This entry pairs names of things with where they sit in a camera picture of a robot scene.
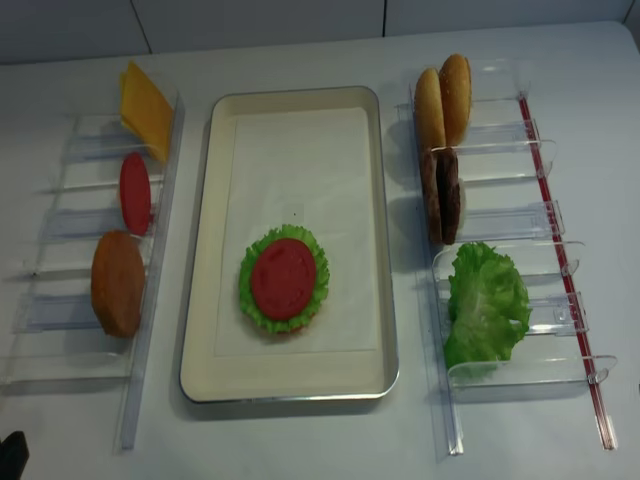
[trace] white paper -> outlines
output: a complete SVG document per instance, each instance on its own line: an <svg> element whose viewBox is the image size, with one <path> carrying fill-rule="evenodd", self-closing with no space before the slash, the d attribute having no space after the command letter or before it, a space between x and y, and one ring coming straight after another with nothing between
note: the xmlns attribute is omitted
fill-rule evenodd
<svg viewBox="0 0 640 480"><path fill-rule="evenodd" d="M362 109L243 116L237 122L215 355L374 349L379 308L367 116ZM245 317L245 249L283 223L313 232L329 296L310 326L268 335Z"/></svg>

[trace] top bun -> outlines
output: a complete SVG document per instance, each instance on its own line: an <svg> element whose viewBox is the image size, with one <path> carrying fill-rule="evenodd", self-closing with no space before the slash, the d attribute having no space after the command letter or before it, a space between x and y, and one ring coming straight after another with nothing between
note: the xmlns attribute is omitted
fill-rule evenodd
<svg viewBox="0 0 640 480"><path fill-rule="evenodd" d="M414 99L416 129L422 150L446 146L440 80L435 68L428 68L416 85Z"/></svg>
<svg viewBox="0 0 640 480"><path fill-rule="evenodd" d="M442 65L440 94L446 145L455 146L464 138L471 113L471 69L462 55L454 53Z"/></svg>

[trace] white tray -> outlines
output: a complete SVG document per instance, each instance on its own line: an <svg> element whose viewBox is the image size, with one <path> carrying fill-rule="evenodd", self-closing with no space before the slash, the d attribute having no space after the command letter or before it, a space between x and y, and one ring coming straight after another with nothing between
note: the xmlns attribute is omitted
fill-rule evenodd
<svg viewBox="0 0 640 480"><path fill-rule="evenodd" d="M239 309L245 249L311 230L329 296L268 336ZM364 87L233 95L213 110L180 383L194 402L378 398L398 375L376 95Z"/></svg>

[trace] black object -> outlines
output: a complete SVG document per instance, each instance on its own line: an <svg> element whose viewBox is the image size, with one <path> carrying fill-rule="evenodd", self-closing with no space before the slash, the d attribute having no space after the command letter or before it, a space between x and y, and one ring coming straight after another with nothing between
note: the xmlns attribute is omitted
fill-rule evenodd
<svg viewBox="0 0 640 480"><path fill-rule="evenodd" d="M24 432L13 432L0 443L0 479L19 480L29 460Z"/></svg>

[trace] clear acrylic holder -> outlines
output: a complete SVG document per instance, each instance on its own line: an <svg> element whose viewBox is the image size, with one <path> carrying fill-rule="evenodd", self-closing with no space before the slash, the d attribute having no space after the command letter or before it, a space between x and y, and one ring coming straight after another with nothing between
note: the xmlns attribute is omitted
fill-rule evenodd
<svg viewBox="0 0 640 480"><path fill-rule="evenodd" d="M514 348L509 362L467 363L448 370L444 360L444 343L450 328L448 275L453 274L451 262L459 245L444 250L431 245L426 234L426 212L420 212L425 266L431 266L431 273L419 277L424 284L419 290L419 302L428 310L420 309L421 329L425 359L435 370L435 376L428 374L427 380L430 390L439 397L432 410L439 411L442 420L440 423L434 417L434 429L444 435L447 453L460 455L464 448L456 407L459 403L563 398L589 392L602 445L614 449L617 443L600 384L617 360L613 356L593 355L589 348L586 313L572 279L579 266L582 245L562 242L562 216L547 184L557 148L555 142L540 139L529 111L531 69L526 62L519 61L472 60L471 65L471 118L464 141L454 147L463 184L490 189L516 181L534 182L542 201L533 206L518 205L520 199L509 197L504 207L476 211L467 204L466 218L456 240L487 243L514 240L511 245L498 243L498 248L514 257L530 293L532 314L530 330ZM415 182L421 190L418 168L421 147L415 132L413 90L411 86L410 101L399 105L398 113L401 121L412 126Z"/></svg>
<svg viewBox="0 0 640 480"><path fill-rule="evenodd" d="M167 163L151 159L149 150L155 147L141 144L122 126L119 114L70 116L74 126L61 173L51 174L50 191L41 192L52 196L52 207L43 218L38 253L23 262L28 291L16 313L15 341L10 355L0 357L0 386L123 379L125 398L116 442L123 450L135 443L184 122L184 105L175 87L161 76L151 78L174 110ZM117 111L117 78L113 91L105 93L111 111ZM102 333L89 286L99 238L114 228L126 230L118 200L119 173L124 157L134 151L142 155L149 172L153 218L147 234L134 237L146 267L140 327L134 339L122 340ZM61 334L74 342L61 346Z"/></svg>

